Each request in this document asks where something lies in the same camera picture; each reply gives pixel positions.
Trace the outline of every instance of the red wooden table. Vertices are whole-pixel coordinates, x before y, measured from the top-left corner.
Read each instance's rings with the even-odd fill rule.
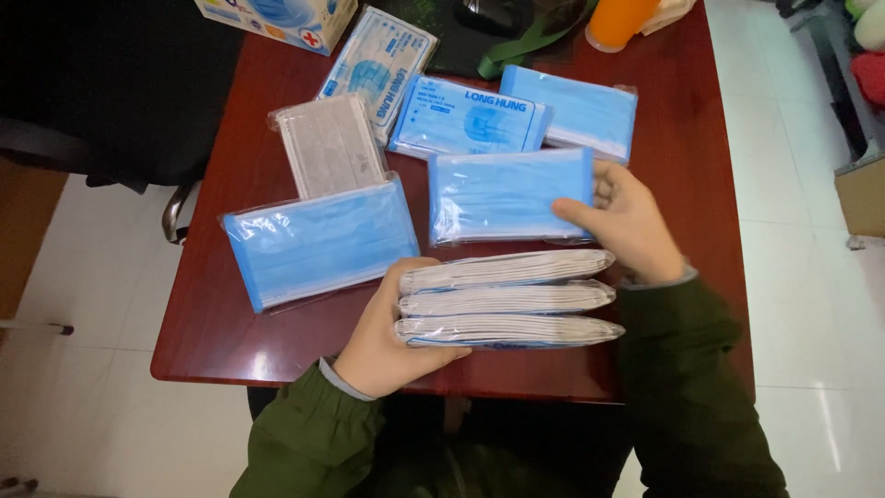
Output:
[[[625,50],[604,54],[582,36],[571,64],[535,69],[639,90],[630,167],[658,199],[682,251],[735,316],[747,323],[741,239],[725,120],[703,3]],[[312,100],[335,61],[248,35],[206,170],[160,331],[151,374],[160,380],[279,385],[317,357],[340,351],[375,284],[309,298],[276,315],[255,315],[217,217],[297,197],[267,113]],[[497,83],[471,82],[495,89]],[[421,253],[440,260],[546,250],[545,243],[427,249],[427,171],[423,161],[388,153],[403,181]],[[612,280],[614,275],[603,280]],[[617,321],[616,306],[596,316]],[[731,360],[752,393],[750,334]],[[614,343],[549,351],[477,352],[410,386],[426,393],[616,401]]]

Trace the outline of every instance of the cardboard box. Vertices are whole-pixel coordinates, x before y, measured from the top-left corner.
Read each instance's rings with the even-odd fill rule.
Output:
[[[357,0],[196,0],[207,19],[329,55]]]
[[[885,237],[885,153],[836,171],[835,191],[848,233]]]

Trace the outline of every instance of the white tile floor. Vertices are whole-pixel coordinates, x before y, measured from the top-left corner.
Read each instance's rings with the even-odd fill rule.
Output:
[[[809,41],[773,6],[706,0],[735,176],[757,409],[789,491],[885,494],[885,244],[845,249],[832,171],[848,159]],[[0,473],[48,492],[225,496],[245,465],[241,387],[162,383],[151,351],[181,250],[136,196],[72,176],[0,353]],[[617,496],[638,496],[631,458]]]

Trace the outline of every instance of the hand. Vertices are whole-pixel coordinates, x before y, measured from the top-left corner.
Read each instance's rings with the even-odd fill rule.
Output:
[[[638,280],[660,284],[679,279],[685,262],[649,188],[610,161],[597,160],[593,176],[594,207],[558,198],[553,213],[596,236]]]
[[[438,264],[433,258],[403,258],[390,266],[350,342],[332,365],[338,377],[357,391],[380,398],[471,353],[469,347],[408,347],[394,335],[399,277],[407,270]]]

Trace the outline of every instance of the long hung mask package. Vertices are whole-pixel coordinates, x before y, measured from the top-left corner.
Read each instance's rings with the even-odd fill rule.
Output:
[[[474,287],[449,292],[423,292],[399,300],[402,316],[469,314],[564,315],[583,313],[615,299],[611,287],[596,280],[565,285]]]
[[[593,276],[610,267],[605,249],[564,249],[466,258],[409,270],[400,277],[403,295],[490,286],[564,282]]]
[[[387,167],[356,94],[270,113],[282,136],[301,200],[385,182]]]
[[[398,178],[307,201],[225,214],[222,226],[256,313],[384,275],[418,256]]]
[[[613,340],[624,328],[586,316],[462,315],[403,318],[396,336],[410,346],[547,349]]]
[[[368,106],[373,132],[386,144],[396,124],[406,83],[424,70],[438,40],[374,7],[366,7],[317,99],[358,93]]]
[[[388,149],[420,159],[433,153],[534,152],[551,117],[543,104],[415,74]]]
[[[520,66],[504,69],[499,91],[553,108],[547,144],[592,147],[600,159],[630,160],[636,95]]]
[[[550,210],[561,197],[593,204],[590,149],[431,156],[427,178],[432,246],[590,237]]]

